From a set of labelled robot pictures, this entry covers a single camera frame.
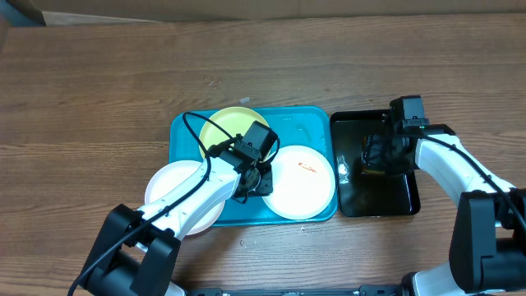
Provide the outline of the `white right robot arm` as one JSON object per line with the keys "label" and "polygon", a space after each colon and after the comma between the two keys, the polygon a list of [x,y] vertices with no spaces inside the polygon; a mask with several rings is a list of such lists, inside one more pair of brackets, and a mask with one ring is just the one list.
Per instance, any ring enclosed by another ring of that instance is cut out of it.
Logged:
{"label": "white right robot arm", "polygon": [[362,172],[420,169],[457,207],[445,264],[407,274],[398,295],[489,295],[525,288],[525,191],[470,155],[445,124],[392,129],[362,140]]}

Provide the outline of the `yellow plate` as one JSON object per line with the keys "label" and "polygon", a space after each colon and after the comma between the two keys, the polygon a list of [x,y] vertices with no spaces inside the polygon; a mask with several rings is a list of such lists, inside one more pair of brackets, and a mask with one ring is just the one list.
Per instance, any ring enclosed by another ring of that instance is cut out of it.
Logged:
{"label": "yellow plate", "polygon": [[[244,136],[254,122],[259,122],[266,127],[270,126],[259,113],[245,107],[221,109],[209,116],[209,119],[222,127],[231,136],[236,136],[237,134]],[[228,140],[228,136],[211,123],[205,121],[199,139],[205,148],[208,149],[212,145]]]}

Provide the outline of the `green yellow sponge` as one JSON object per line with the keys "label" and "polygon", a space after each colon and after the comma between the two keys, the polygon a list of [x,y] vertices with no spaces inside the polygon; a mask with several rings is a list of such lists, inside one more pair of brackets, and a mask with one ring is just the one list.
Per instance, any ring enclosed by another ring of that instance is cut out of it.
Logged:
{"label": "green yellow sponge", "polygon": [[369,135],[362,139],[361,163],[363,173],[385,175],[387,160],[383,136]]}

